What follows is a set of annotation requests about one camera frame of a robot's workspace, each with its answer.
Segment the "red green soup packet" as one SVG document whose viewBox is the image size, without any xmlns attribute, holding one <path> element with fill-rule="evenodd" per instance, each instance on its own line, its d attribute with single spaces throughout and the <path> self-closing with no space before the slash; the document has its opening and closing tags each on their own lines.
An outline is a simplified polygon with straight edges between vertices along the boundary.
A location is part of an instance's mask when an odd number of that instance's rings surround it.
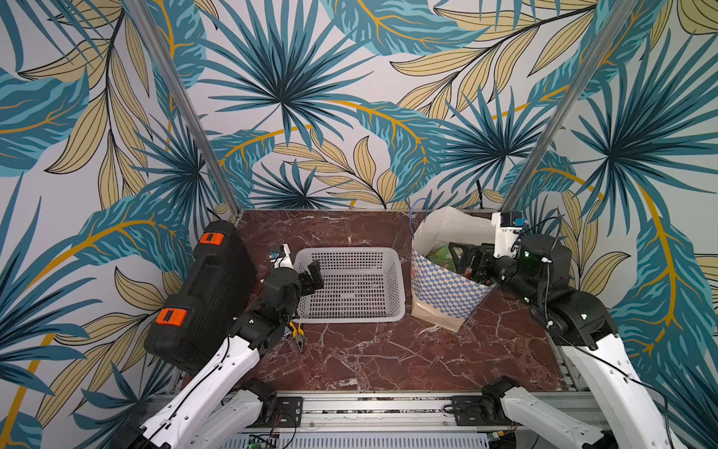
<svg viewBox="0 0 718 449">
<path fill-rule="evenodd" d="M 448 271 L 456 272 L 456 264 L 454 263 L 454 255 L 448 245 L 432 252 L 426 258 L 433 264 L 448 269 Z"/>
</svg>

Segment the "white blue checkered paper bag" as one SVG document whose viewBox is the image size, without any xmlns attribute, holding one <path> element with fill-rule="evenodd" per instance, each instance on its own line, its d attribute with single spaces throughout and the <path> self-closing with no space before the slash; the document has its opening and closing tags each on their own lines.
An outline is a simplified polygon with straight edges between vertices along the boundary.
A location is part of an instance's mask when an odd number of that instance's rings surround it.
<svg viewBox="0 0 718 449">
<path fill-rule="evenodd" d="M 456 333 L 493 287 L 459 271 L 449 245 L 492 243 L 491 220 L 445 207 L 411 230 L 411 315 Z"/>
</svg>

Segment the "grey plastic basket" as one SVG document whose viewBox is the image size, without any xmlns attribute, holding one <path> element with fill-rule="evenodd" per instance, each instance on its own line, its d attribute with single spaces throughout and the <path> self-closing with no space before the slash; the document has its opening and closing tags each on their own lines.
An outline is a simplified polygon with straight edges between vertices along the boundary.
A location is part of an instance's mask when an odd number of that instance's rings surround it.
<svg viewBox="0 0 718 449">
<path fill-rule="evenodd" d="M 325 286 L 297 306 L 301 324 L 394 323 L 406 312 L 401 261 L 391 248 L 305 248 L 295 268 L 320 265 Z"/>
</svg>

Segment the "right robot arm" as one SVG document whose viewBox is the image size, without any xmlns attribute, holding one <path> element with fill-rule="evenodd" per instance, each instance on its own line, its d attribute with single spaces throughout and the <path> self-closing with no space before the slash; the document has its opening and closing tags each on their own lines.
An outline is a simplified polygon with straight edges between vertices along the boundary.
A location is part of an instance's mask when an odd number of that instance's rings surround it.
<svg viewBox="0 0 718 449">
<path fill-rule="evenodd" d="M 534 321 L 579 370 L 608 426 L 588 425 L 508 377 L 482 391 L 499 417 L 557 448 L 684 447 L 669 424 L 669 406 L 656 405 L 657 388 L 639 379 L 608 309 L 570 286 L 572 254 L 556 237 L 518 233 L 507 244 L 452 243 L 449 250 L 460 273 L 527 303 Z"/>
</svg>

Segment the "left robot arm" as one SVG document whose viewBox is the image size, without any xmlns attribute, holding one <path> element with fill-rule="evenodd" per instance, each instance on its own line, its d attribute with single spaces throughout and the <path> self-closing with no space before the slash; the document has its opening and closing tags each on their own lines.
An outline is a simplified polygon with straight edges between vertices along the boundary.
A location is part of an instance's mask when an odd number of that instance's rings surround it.
<svg viewBox="0 0 718 449">
<path fill-rule="evenodd" d="M 292 338 L 300 351 L 306 346 L 297 307 L 301 297 L 325 286 L 321 265 L 313 261 L 299 272 L 282 257 L 274 264 L 263 284 L 263 297 L 237 318 L 188 387 L 139 428 L 124 427 L 112 438 L 111 448 L 216 448 L 259 418 L 274 415 L 276 391 L 257 379 L 220 404 L 276 343 Z"/>
</svg>

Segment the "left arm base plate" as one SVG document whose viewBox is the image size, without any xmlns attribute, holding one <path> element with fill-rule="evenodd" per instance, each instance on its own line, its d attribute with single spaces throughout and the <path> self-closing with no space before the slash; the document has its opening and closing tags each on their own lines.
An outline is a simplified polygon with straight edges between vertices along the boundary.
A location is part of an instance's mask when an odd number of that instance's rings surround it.
<svg viewBox="0 0 718 449">
<path fill-rule="evenodd" d="M 302 423 L 303 397 L 278 397 L 263 405 L 250 428 L 298 428 Z"/>
</svg>

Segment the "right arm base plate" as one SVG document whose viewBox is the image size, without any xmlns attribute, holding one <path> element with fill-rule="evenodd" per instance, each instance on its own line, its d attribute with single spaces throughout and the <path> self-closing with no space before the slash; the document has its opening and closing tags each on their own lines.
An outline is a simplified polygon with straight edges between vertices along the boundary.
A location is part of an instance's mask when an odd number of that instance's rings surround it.
<svg viewBox="0 0 718 449">
<path fill-rule="evenodd" d="M 444 407 L 459 427 L 500 426 L 508 423 L 500 403 L 484 396 L 454 396 Z"/>
</svg>

